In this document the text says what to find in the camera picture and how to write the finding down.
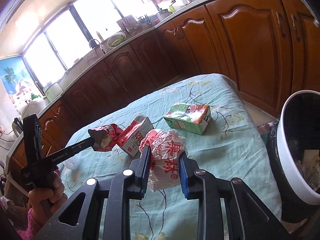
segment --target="hand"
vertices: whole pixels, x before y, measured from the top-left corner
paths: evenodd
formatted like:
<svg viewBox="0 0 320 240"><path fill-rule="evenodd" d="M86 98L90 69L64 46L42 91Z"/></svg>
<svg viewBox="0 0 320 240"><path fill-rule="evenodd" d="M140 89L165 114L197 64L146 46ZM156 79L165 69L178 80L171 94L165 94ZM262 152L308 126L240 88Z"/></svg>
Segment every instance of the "hand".
<svg viewBox="0 0 320 240"><path fill-rule="evenodd" d="M61 182L61 178L55 172L55 178L53 181L54 190L50 188L34 188L29 192L29 199L32 205L33 216L39 223L44 225L50 217L44 211L41 205L42 200L49 199L54 205L50 208L52 214L54 214L62 204L68 199L67 195L64 194L64 185Z"/></svg>

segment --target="finger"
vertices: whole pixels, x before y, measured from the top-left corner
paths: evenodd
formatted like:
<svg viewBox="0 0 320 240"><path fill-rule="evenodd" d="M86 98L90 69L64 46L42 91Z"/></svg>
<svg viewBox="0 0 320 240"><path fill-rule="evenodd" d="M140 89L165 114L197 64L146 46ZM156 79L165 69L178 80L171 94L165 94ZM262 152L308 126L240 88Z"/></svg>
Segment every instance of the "finger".
<svg viewBox="0 0 320 240"><path fill-rule="evenodd" d="M63 193L62 197L50 208L52 214L54 214L62 206L62 204L66 202L67 199L68 196Z"/></svg>
<svg viewBox="0 0 320 240"><path fill-rule="evenodd" d="M64 185L60 183L60 186L53 190L53 196L49 200L52 203L56 203L62 197L63 192L64 192Z"/></svg>
<svg viewBox="0 0 320 240"><path fill-rule="evenodd" d="M50 188L34 188L29 192L31 205L40 204L42 200L53 197L53 191Z"/></svg>
<svg viewBox="0 0 320 240"><path fill-rule="evenodd" d="M61 181L61 178L60 178L59 174L54 172L54 180L53 180L53 183L52 183L53 187L54 188L58 188L60 186L61 182L62 181Z"/></svg>

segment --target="palm tree poster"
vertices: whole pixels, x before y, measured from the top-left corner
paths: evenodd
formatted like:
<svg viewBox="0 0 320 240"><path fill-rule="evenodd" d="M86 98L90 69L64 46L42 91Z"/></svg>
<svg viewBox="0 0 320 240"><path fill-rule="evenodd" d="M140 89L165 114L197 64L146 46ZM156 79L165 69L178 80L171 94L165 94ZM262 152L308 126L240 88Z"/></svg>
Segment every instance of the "palm tree poster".
<svg viewBox="0 0 320 240"><path fill-rule="evenodd" d="M18 111L31 100L32 93L40 94L21 57L0 60L0 77Z"/></svg>

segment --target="black gripper frame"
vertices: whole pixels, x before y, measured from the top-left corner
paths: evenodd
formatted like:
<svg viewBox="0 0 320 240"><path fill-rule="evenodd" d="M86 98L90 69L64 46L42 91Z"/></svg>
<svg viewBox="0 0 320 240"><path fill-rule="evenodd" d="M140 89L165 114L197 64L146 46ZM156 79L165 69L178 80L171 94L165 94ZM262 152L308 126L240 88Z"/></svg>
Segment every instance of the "black gripper frame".
<svg viewBox="0 0 320 240"><path fill-rule="evenodd" d="M129 200L141 200L147 190L151 149L129 169L111 179L87 179L41 228L34 240L98 239L104 200L108 199L103 239L130 240Z"/></svg>
<svg viewBox="0 0 320 240"><path fill-rule="evenodd" d="M199 200L197 240L224 239L220 198L225 203L230 240L292 239L241 179L217 179L199 169L185 152L180 156L179 174L185 198Z"/></svg>

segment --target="window frame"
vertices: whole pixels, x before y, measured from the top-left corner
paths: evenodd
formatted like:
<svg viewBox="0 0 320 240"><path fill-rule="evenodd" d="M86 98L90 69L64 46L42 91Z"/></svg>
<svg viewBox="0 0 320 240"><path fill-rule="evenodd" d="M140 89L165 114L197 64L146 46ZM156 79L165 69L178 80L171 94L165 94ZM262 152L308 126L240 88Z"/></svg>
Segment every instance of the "window frame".
<svg viewBox="0 0 320 240"><path fill-rule="evenodd" d="M34 71L32 70L31 66L29 66L27 60L25 59L25 53L28 50L28 48L30 47L30 45L35 41L35 39L40 36L42 33L44 33L44 35L47 38L47 41L52 49L52 51L54 52L55 56L57 57L57 59L59 60L61 66L68 71L71 68L67 68L65 63L63 62L63 60L61 59L58 51L55 49L54 44L51 42L48 34L46 33L46 29L47 27L55 21L55 19L57 19L62 13L64 13L65 11L69 10L73 19L75 20L75 22L77 23L79 29L81 30L81 32L83 33L84 37L87 39L87 41L93 39L91 33L89 32L89 30L87 29L87 27L85 26L84 22L82 21L81 17L79 16L78 12L76 11L75 6L73 5L77 0L72 0L69 4L67 4L64 8L62 8L60 11L58 11L58 13L56 13L51 19L49 19L43 26L42 29L40 29L31 39L30 41L27 43L27 45L24 47L22 53L20 54L20 56L22 57L22 60L26 66L26 69L28 70L31 78L33 79L34 83L36 84L36 86L39 88L40 92L44 95L43 92L43 86L41 85L41 83L39 82L39 79L37 78L36 74L34 73ZM113 0L110 0L115 8L115 10L118 11L118 13L120 14L121 17L124 17L124 15L122 14L122 12L119 10L118 6L114 3ZM98 46L98 44L96 43L96 41L91 41L90 44L93 43L93 46L95 47L96 45Z"/></svg>

